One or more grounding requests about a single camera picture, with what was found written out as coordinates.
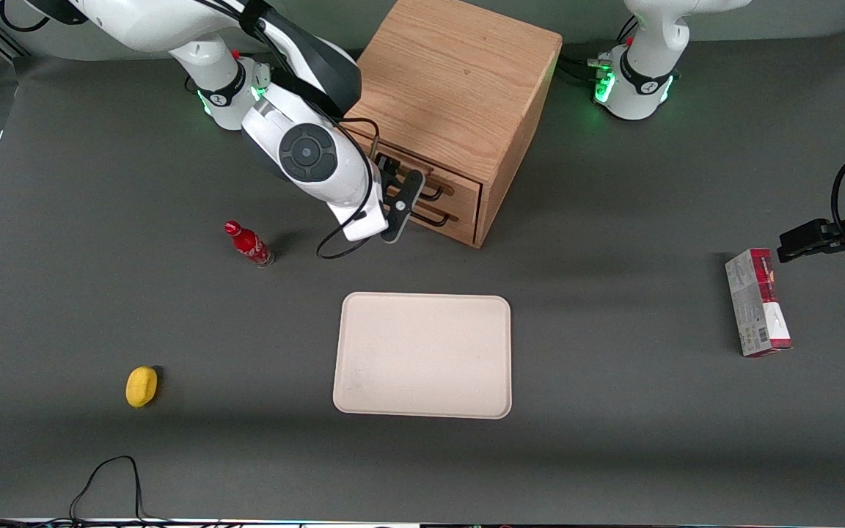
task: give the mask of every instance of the cardboard box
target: cardboard box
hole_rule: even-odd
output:
[[[791,348],[791,335],[775,296],[770,249],[755,248],[725,264],[739,327],[742,355],[756,358]]]

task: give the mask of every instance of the yellow sponge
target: yellow sponge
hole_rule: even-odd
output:
[[[158,388],[158,373],[152,367],[138,367],[126,381],[126,401],[132,407],[140,408],[155,397]]]

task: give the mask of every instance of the drawer handle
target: drawer handle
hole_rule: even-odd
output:
[[[435,202],[442,196],[442,185],[439,185],[439,189],[436,189],[435,193],[426,194],[420,193],[420,200],[425,200],[427,202]]]
[[[424,217],[422,214],[419,213],[410,213],[413,218],[416,220],[424,221],[426,224],[432,225],[432,227],[443,227],[444,225],[449,223],[449,215],[443,214],[442,220],[429,220],[428,218]]]

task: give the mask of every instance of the green led light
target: green led light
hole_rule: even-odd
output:
[[[604,103],[608,100],[608,96],[611,95],[611,88],[615,86],[615,74],[611,73],[611,71],[596,85],[596,99],[600,103]]]
[[[211,115],[211,108],[208,108],[208,102],[204,99],[204,96],[201,95],[201,90],[197,91],[197,97],[201,100],[201,103],[204,103],[204,113]]]
[[[673,84],[673,75],[670,75],[670,79],[667,80],[667,87],[664,88],[664,94],[660,96],[661,103],[664,103],[667,100],[667,95],[670,94],[670,85]]]
[[[266,88],[249,87],[249,93],[252,93],[254,100],[259,101],[263,99],[263,94],[266,93]]]

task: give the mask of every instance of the table surface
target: table surface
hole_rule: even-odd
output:
[[[828,214],[845,34],[694,43],[645,122],[557,75],[483,250],[410,227],[333,262],[314,255],[325,206],[207,120],[175,61],[20,70],[0,143],[0,516],[60,515],[129,454],[168,517],[845,525],[845,256],[777,267],[795,348],[760,360],[738,352],[723,271]],[[273,267],[234,253],[230,218]],[[511,413],[336,411],[352,291],[507,298]],[[137,411],[141,364],[164,387]],[[131,486],[107,468],[81,514],[131,515]]]

